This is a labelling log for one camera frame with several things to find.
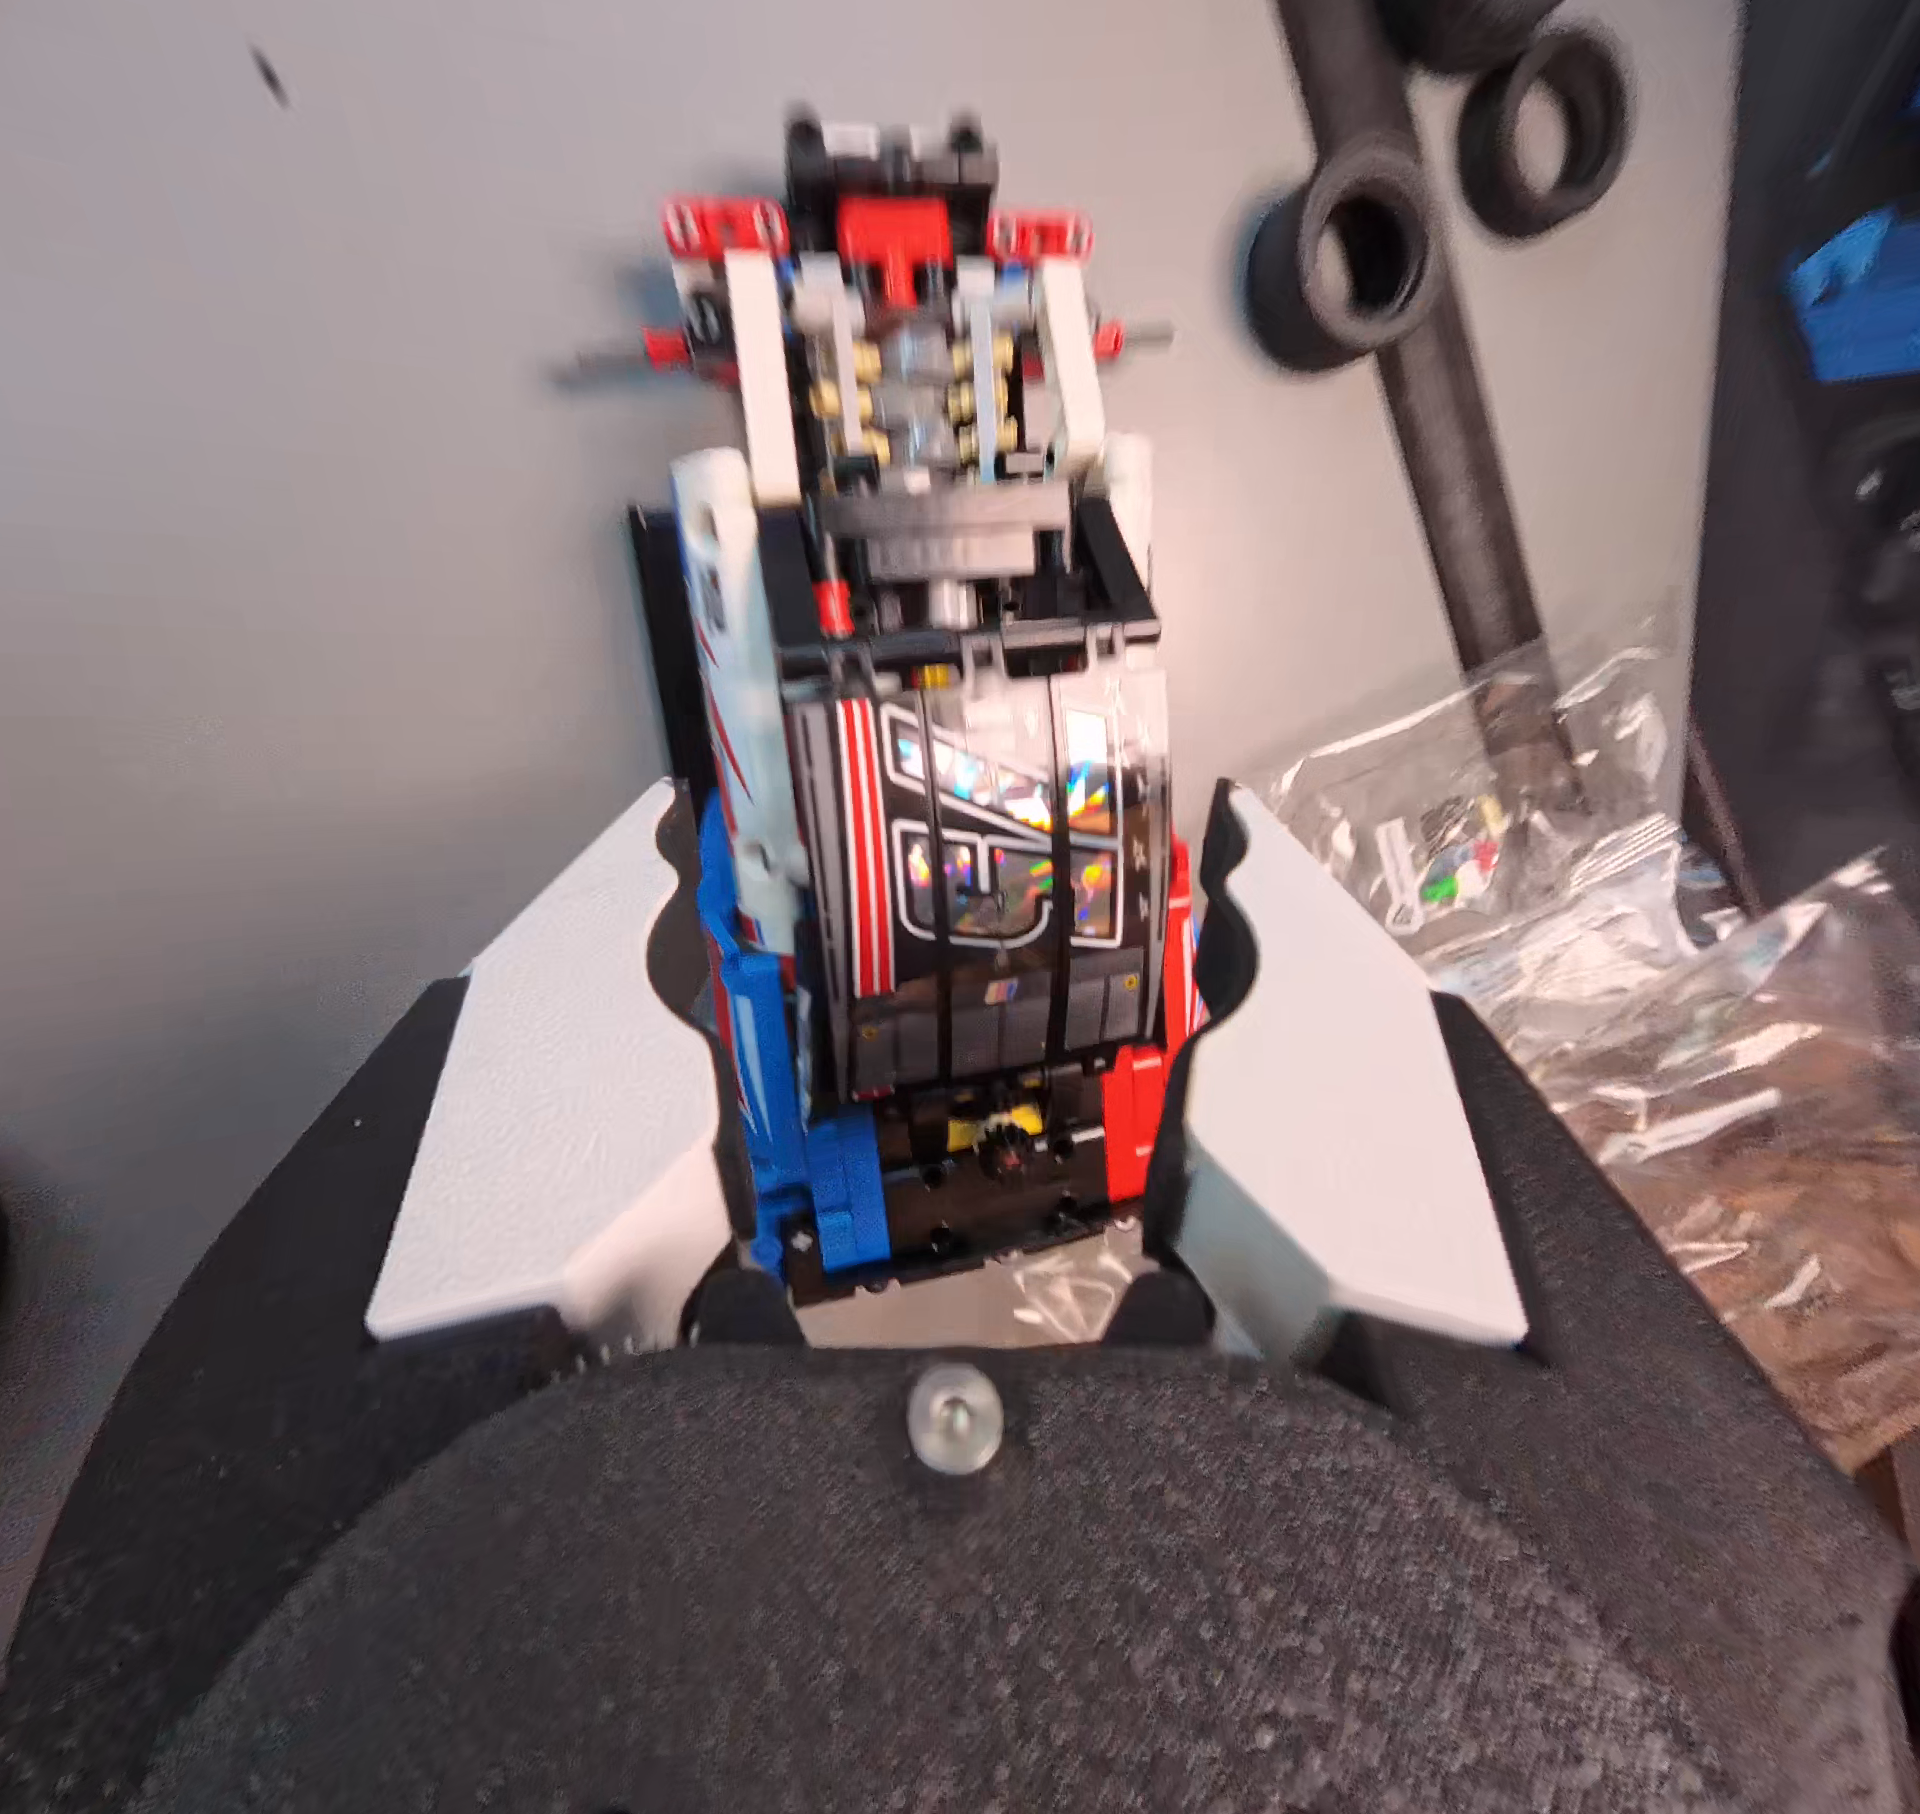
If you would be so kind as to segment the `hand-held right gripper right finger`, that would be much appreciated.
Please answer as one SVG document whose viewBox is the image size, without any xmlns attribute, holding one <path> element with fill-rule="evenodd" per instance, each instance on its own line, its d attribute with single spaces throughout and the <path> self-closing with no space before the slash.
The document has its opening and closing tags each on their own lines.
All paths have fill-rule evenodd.
<svg viewBox="0 0 1920 1814">
<path fill-rule="evenodd" d="M 1140 1224 L 1214 1342 L 1318 1357 L 1355 1317 L 1505 1353 L 1521 1289 L 1420 969 L 1259 799 L 1214 785 L 1203 1019 L 1168 1070 Z"/>
</svg>

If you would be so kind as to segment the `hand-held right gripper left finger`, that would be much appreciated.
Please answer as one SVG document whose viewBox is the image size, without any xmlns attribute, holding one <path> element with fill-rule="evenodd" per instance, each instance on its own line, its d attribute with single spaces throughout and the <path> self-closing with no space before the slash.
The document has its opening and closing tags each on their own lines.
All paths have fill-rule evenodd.
<svg viewBox="0 0 1920 1814">
<path fill-rule="evenodd" d="M 736 1236 L 697 880 L 691 796 L 664 776 L 468 964 L 371 1341 L 552 1311 L 587 1347 L 678 1342 Z"/>
</svg>

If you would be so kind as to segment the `black lego set box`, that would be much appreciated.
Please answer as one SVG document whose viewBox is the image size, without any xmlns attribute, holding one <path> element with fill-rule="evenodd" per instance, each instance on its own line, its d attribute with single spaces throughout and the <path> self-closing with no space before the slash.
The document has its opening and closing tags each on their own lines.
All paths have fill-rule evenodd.
<svg viewBox="0 0 1920 1814">
<path fill-rule="evenodd" d="M 1918 0 L 1743 0 L 1685 825 L 1763 914 L 1915 862 Z"/>
</svg>

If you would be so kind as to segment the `partly built lego race car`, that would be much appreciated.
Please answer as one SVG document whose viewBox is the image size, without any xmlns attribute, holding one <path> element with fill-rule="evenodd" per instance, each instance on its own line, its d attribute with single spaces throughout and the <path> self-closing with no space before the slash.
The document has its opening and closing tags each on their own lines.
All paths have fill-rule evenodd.
<svg viewBox="0 0 1920 1814">
<path fill-rule="evenodd" d="M 677 319 L 571 372 L 736 416 L 627 536 L 732 1213 L 796 1309 L 1131 1211 L 1201 1021 L 1131 332 L 1088 218 L 997 188 L 972 116 L 796 104 L 779 193 L 663 203 Z"/>
</svg>

